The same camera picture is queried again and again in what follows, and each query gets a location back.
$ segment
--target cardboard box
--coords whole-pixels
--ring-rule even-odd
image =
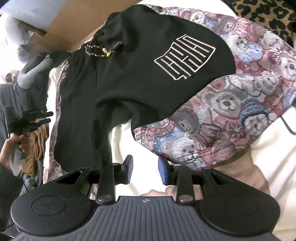
[[[41,37],[34,33],[25,49],[30,55],[77,50],[103,26],[113,12],[121,12],[137,0],[67,0]]]

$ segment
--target gray ribbed panel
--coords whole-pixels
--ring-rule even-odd
[[[171,197],[125,197],[100,206],[83,227],[58,237],[21,233],[15,241],[277,241],[271,234],[252,238],[229,237],[205,225],[191,206]]]

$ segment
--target leopard print fabric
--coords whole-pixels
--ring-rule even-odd
[[[239,0],[234,1],[233,9],[238,16],[268,28],[293,47],[296,13],[288,3],[283,0]]]

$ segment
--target drawstring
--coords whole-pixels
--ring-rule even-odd
[[[121,42],[117,42],[116,44],[114,44],[114,46],[111,49],[106,49],[106,48],[102,48],[98,45],[96,45],[94,42],[97,41],[98,42],[98,37],[101,36],[103,34],[102,29],[98,30],[96,32],[96,34],[93,36],[93,38],[86,44],[86,46],[84,46],[85,49],[85,53],[90,55],[90,56],[95,56],[95,57],[111,57],[111,55],[113,54],[113,52],[122,45]],[[102,51],[104,54],[98,54],[96,53],[96,49],[99,49],[100,51]]]

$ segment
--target black sleeve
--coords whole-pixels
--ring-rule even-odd
[[[9,225],[10,207],[20,195],[23,182],[0,163],[0,232]]]

